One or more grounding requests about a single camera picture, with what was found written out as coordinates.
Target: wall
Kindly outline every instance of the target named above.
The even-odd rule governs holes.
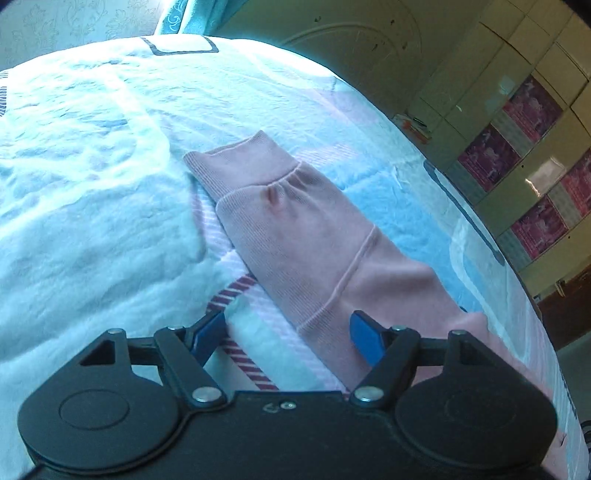
[[[0,13],[0,71],[52,51],[154,33],[170,0],[14,0]]]

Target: pink sleeve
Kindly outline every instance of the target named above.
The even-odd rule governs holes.
[[[431,267],[403,255],[330,180],[263,132],[185,161],[260,285],[349,389],[370,370],[349,338],[354,310],[426,337],[468,330],[540,386],[484,314],[463,312]],[[423,369],[417,381],[436,374]]]

